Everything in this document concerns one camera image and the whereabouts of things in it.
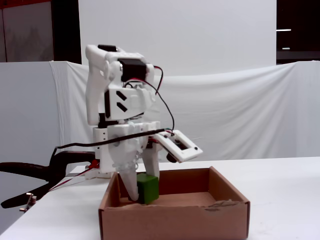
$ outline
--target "black cable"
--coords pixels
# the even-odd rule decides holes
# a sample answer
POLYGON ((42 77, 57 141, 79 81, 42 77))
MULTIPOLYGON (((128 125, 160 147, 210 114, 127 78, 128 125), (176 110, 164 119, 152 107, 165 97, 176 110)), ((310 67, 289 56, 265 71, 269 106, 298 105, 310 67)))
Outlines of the black cable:
POLYGON ((164 71, 162 70, 162 68, 161 67, 159 67, 159 66, 153 66, 155 69, 159 69, 160 71, 161 71, 161 78, 160 78, 160 81, 159 81, 159 85, 158 85, 158 87, 157 87, 157 91, 159 91, 159 89, 160 89, 160 86, 161 86, 161 83, 162 83, 162 80, 163 80, 163 78, 164 78, 164 71))
POLYGON ((166 106, 166 109, 168 109, 169 114, 170 114, 170 116, 171 116, 171 118, 172 118, 172 129, 170 129, 170 130, 173 131, 173 130, 175 129, 175 118, 174 118, 174 116, 172 115, 172 113, 171 113, 171 111, 170 111, 167 103, 166 103, 165 100, 161 97, 161 95, 160 95, 160 93, 158 92, 158 90, 157 90, 154 86, 152 86, 151 83, 149 83, 149 82, 147 82, 147 81, 143 81, 143 80, 138 80, 138 79, 126 81, 124 87, 126 87, 129 83, 132 83, 132 82, 139 82, 139 83, 143 83, 143 84, 148 84, 150 87, 152 87, 152 88, 155 90, 155 93, 156 93, 156 94, 158 93, 160 99, 162 100, 162 102, 163 102, 164 105, 166 106))
POLYGON ((124 141, 124 140, 128 140, 128 139, 134 139, 134 138, 154 135, 154 134, 157 134, 157 133, 160 133, 160 132, 164 132, 164 131, 166 131, 166 129, 162 128, 162 129, 157 129, 157 130, 139 132, 139 133, 130 134, 130 135, 126 135, 126 136, 120 136, 120 137, 116 137, 116 138, 113 138, 113 139, 110 139, 110 140, 106 140, 106 141, 98 141, 98 142, 93 142, 93 143, 78 143, 78 142, 74 142, 74 143, 63 145, 63 146, 56 146, 54 148, 54 150, 53 150, 52 155, 51 155, 51 159, 55 156, 55 154, 57 152, 57 149, 65 149, 65 148, 69 148, 69 147, 73 147, 73 146, 78 146, 78 147, 96 147, 96 146, 112 144, 112 143, 116 143, 116 142, 120 142, 120 141, 124 141))
POLYGON ((134 88, 134 86, 132 86, 130 83, 128 83, 128 85, 133 89, 134 88))

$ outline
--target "white curtain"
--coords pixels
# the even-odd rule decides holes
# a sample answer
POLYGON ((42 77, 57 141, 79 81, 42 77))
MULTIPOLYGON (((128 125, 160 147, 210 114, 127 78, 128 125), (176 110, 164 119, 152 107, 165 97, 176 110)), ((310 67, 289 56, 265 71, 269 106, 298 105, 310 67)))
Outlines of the white curtain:
MULTIPOLYGON (((68 83, 67 91, 57 87, 62 144, 91 143, 85 104, 88 67, 68 62, 66 70, 59 71, 59 64, 51 63, 56 85, 68 83)), ((209 161, 320 156, 319 90, 320 63, 306 61, 223 74, 165 76, 160 94, 174 115, 175 128, 203 149, 194 161, 209 161)), ((144 119, 172 126, 159 98, 144 119)))

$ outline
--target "wire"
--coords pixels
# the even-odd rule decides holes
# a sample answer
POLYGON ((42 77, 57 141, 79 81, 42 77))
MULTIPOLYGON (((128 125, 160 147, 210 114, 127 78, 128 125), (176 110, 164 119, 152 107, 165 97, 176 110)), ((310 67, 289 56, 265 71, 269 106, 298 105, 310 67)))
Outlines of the wire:
POLYGON ((126 81, 126 82, 124 83, 124 87, 126 87, 126 85, 128 85, 129 83, 132 83, 132 82, 139 82, 139 83, 143 83, 143 84, 148 84, 150 87, 152 87, 152 88, 155 90, 156 94, 158 93, 160 99, 162 100, 162 102, 163 102, 164 105, 166 106, 166 109, 168 109, 169 114, 170 114, 170 116, 171 116, 171 118, 172 118, 172 129, 170 129, 170 130, 171 130, 171 131, 174 131, 174 129, 175 129, 175 118, 174 118, 174 116, 172 115, 172 113, 171 113, 171 111, 170 111, 170 108, 168 107, 167 103, 166 103, 165 100, 161 97, 161 95, 160 95, 160 93, 158 92, 158 90, 157 90, 154 86, 152 86, 149 82, 143 81, 143 80, 137 79, 137 78, 126 81))
POLYGON ((134 86, 132 86, 130 83, 128 84, 132 89, 134 88, 134 86))
POLYGON ((74 178, 76 178, 76 177, 79 177, 79 176, 85 174, 86 172, 89 172, 89 171, 92 170, 92 169, 95 169, 96 167, 98 167, 98 165, 99 165, 99 162, 98 162, 93 168, 86 169, 86 170, 84 170, 83 172, 80 172, 79 174, 75 175, 74 177, 63 181, 63 182, 59 183, 58 185, 55 185, 54 187, 52 187, 52 188, 49 189, 49 192, 52 191, 53 189, 56 189, 57 187, 60 187, 60 186, 63 185, 63 184, 66 184, 67 182, 71 181, 72 179, 74 179, 74 178))
POLYGON ((134 139, 134 138, 154 135, 154 134, 157 134, 157 133, 160 133, 160 132, 164 132, 165 130, 166 130, 165 128, 161 128, 161 129, 157 129, 157 130, 144 131, 144 132, 139 132, 139 133, 130 134, 130 135, 126 135, 126 136, 120 136, 120 137, 116 137, 116 138, 113 138, 113 139, 110 139, 110 140, 106 140, 106 141, 98 141, 98 142, 93 142, 93 143, 78 143, 78 142, 74 142, 74 143, 70 143, 70 144, 67 144, 67 145, 63 145, 63 146, 56 146, 54 148, 54 150, 53 150, 52 155, 51 155, 51 160, 56 155, 56 152, 57 152, 58 149, 65 149, 65 148, 69 148, 69 147, 73 147, 73 146, 78 146, 78 147, 96 147, 96 146, 112 144, 112 143, 116 143, 116 142, 120 142, 120 141, 124 141, 124 140, 128 140, 128 139, 134 139))
POLYGON ((158 85, 158 88, 156 89, 157 90, 157 92, 155 93, 155 95, 157 95, 157 94, 159 94, 158 93, 158 91, 159 91, 159 89, 160 89, 160 86, 161 86, 161 83, 162 83, 162 80, 163 80, 163 78, 164 78, 164 71, 162 70, 162 68, 161 67, 159 67, 159 66, 153 66, 155 69, 159 69, 160 71, 161 71, 161 78, 160 78, 160 81, 159 81, 159 85, 158 85))

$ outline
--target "white wall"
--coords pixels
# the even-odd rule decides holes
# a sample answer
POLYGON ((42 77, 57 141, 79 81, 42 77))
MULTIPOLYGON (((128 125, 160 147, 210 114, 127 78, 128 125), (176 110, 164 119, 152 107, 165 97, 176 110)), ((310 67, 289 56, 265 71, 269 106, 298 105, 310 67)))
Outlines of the white wall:
MULTIPOLYGON (((55 81, 49 62, 0 63, 0 162, 48 166, 60 143, 55 81)), ((0 203, 47 182, 0 172, 0 203)), ((0 234, 22 215, 0 206, 0 234)))
POLYGON ((79 0, 88 44, 139 52, 166 76, 276 64, 276 0, 79 0))

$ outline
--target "red wire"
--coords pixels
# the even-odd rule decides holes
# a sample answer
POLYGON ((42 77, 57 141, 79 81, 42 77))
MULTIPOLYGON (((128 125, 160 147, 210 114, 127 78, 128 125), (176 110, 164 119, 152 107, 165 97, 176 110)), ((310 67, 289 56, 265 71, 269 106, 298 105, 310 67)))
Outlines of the red wire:
POLYGON ((83 172, 80 172, 79 174, 75 175, 73 178, 67 179, 67 180, 59 183, 58 185, 55 185, 54 187, 50 188, 49 192, 52 191, 53 189, 57 188, 57 187, 60 187, 63 184, 66 184, 67 182, 71 181, 75 177, 81 176, 81 175, 85 174, 86 172, 88 172, 88 171, 90 171, 92 169, 95 169, 98 165, 99 165, 99 162, 95 166, 93 166, 92 168, 86 169, 83 172))
POLYGON ((161 67, 159 67, 159 66, 153 66, 155 69, 159 69, 159 70, 161 70, 161 78, 160 78, 160 82, 159 82, 159 85, 158 85, 158 88, 156 89, 157 91, 159 91, 159 89, 160 89, 160 86, 161 86, 161 83, 162 83, 162 80, 163 80, 163 78, 164 78, 164 71, 162 70, 162 68, 161 67))

